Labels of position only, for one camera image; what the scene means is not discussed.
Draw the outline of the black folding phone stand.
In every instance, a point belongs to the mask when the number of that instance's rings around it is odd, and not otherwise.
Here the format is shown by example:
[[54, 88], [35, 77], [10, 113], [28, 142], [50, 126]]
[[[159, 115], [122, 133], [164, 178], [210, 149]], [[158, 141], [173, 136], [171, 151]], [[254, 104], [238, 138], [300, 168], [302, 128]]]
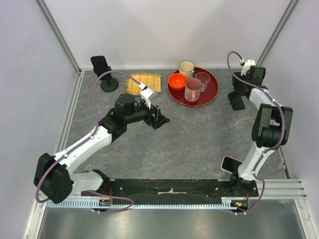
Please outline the black folding phone stand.
[[242, 100], [242, 94], [238, 92], [231, 92], [227, 96], [233, 111], [241, 111], [245, 109], [245, 105]]

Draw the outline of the black round-base phone stand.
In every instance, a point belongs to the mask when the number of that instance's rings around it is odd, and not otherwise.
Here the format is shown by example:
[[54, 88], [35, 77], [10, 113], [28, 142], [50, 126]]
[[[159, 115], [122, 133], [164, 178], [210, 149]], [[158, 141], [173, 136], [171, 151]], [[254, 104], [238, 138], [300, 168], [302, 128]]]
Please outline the black round-base phone stand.
[[93, 70], [94, 70], [94, 73], [98, 76], [98, 79], [101, 82], [100, 87], [104, 92], [107, 92], [107, 93], [113, 92], [118, 88], [119, 82], [116, 78], [114, 78], [111, 75], [111, 73], [101, 77], [103, 73], [112, 70], [111, 66], [108, 66], [106, 68], [94, 67]]

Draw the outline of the black smartphone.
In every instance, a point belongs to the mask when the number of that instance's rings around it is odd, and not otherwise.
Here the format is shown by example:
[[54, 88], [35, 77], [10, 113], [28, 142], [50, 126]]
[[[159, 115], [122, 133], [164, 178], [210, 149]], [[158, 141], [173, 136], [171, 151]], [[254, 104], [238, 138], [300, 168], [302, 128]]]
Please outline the black smartphone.
[[103, 73], [109, 71], [110, 67], [106, 61], [106, 58], [103, 55], [92, 56], [90, 61], [93, 65], [94, 73], [100, 77]]

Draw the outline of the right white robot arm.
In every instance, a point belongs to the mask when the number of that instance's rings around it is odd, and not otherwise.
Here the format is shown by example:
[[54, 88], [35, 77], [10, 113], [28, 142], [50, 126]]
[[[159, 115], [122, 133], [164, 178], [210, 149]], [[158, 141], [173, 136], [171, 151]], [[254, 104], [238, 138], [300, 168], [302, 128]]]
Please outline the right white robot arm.
[[258, 172], [266, 159], [287, 143], [292, 122], [293, 109], [279, 104], [262, 85], [266, 69], [247, 61], [241, 72], [232, 76], [233, 91], [228, 94], [234, 111], [245, 109], [242, 98], [246, 97], [258, 109], [253, 124], [252, 147], [245, 160], [238, 165], [231, 162], [233, 171], [228, 190], [234, 196], [240, 196], [257, 188]]

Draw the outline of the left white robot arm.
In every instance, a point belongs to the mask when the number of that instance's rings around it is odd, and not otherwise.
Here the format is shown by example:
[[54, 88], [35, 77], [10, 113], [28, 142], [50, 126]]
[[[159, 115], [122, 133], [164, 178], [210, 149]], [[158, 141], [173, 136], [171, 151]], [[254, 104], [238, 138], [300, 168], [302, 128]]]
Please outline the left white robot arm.
[[113, 143], [127, 131], [131, 123], [144, 121], [158, 129], [170, 120], [159, 106], [142, 98], [139, 102], [131, 94], [121, 94], [105, 117], [86, 136], [65, 150], [40, 156], [33, 183], [36, 193], [42, 192], [55, 204], [63, 202], [70, 194], [94, 191], [99, 196], [109, 192], [109, 179], [99, 170], [75, 173], [75, 169], [101, 148]]

